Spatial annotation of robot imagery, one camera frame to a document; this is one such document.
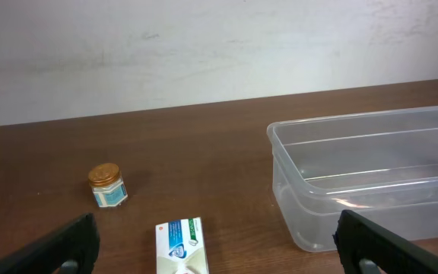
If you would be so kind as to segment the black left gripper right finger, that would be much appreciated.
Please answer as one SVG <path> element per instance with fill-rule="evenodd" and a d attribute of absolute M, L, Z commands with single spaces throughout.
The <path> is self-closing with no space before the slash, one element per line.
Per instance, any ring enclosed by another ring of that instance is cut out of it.
<path fill-rule="evenodd" d="M 438 273 L 438 256 L 351 210 L 333 240 L 346 273 Z"/>

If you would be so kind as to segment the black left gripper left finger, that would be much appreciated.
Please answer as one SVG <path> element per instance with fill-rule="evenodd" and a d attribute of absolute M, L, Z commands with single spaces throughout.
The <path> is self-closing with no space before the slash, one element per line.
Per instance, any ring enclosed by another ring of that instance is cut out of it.
<path fill-rule="evenodd" d="M 0 274 L 93 272 L 100 235 L 87 213 L 0 259 Z"/>

